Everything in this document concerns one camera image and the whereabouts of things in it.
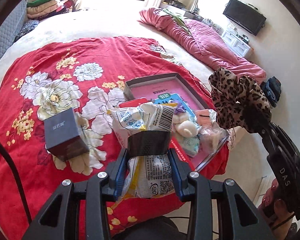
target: metal screw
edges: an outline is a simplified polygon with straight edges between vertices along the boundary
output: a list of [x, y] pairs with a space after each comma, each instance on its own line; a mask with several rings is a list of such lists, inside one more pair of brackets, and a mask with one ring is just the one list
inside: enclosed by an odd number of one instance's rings
[[105, 178], [106, 176], [107, 176], [107, 173], [104, 172], [104, 171], [98, 173], [98, 177], [101, 178], [101, 179]]
[[62, 182], [62, 185], [63, 186], [69, 186], [71, 184], [71, 180], [69, 179], [65, 179], [63, 182]]
[[234, 180], [233, 179], [226, 179], [226, 184], [228, 186], [233, 186], [234, 185]]
[[190, 177], [197, 178], [197, 177], [199, 177], [199, 173], [197, 173], [196, 171], [191, 171], [190, 172]]

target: pink patterned cloth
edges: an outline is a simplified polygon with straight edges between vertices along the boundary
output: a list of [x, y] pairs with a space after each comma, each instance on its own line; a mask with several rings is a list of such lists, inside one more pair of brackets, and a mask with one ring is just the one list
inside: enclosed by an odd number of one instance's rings
[[238, 77], [243, 75], [250, 76], [258, 84], [266, 77], [266, 72], [262, 68], [234, 54], [217, 32], [201, 22], [190, 19], [185, 20], [185, 24], [192, 36], [186, 33], [170, 15], [157, 8], [141, 10], [140, 22], [152, 25], [159, 31], [163, 31], [192, 56], [213, 70], [224, 67]]

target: green folded blanket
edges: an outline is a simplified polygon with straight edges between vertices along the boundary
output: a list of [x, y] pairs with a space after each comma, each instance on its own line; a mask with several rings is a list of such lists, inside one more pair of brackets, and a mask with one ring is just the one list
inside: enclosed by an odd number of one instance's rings
[[181, 27], [183, 28], [190, 36], [192, 36], [190, 30], [188, 29], [188, 27], [186, 26], [185, 22], [182, 19], [182, 16], [176, 15], [174, 13], [172, 13], [171, 11], [169, 11], [168, 9], [163, 9], [163, 12], [169, 14], [172, 19]]
[[49, 2], [51, 0], [35, 0], [33, 2], [27, 3], [27, 7], [36, 7], [42, 5], [43, 3]]

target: qr code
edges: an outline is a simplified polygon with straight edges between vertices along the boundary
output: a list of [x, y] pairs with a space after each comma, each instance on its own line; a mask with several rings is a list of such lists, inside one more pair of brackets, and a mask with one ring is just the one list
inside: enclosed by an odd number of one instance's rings
[[173, 185], [170, 184], [170, 181], [160, 181], [160, 195], [166, 195], [174, 189]]

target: human hand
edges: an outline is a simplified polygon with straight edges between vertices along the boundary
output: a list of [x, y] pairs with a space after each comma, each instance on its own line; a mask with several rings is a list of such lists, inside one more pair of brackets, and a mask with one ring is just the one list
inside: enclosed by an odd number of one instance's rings
[[[260, 206], [258, 206], [258, 210], [262, 217], [265, 219], [267, 224], [269, 225], [271, 222], [273, 222], [271, 219], [266, 217], [266, 215], [263, 212], [263, 209], [270, 205], [273, 202], [274, 198], [274, 192], [279, 186], [277, 179], [274, 179], [272, 181], [271, 187], [266, 191], [266, 194], [263, 196], [262, 203]], [[277, 199], [274, 201], [274, 213], [277, 215], [277, 220], [274, 222], [274, 224], [271, 226], [272, 228], [276, 225], [284, 222], [286, 219], [288, 219], [292, 213], [289, 213], [287, 210], [287, 206], [285, 202], [282, 199]], [[292, 219], [290, 219], [285, 224], [281, 225], [277, 229], [273, 231], [273, 234], [277, 240], [284, 240], [287, 236], [288, 230], [291, 226]]]

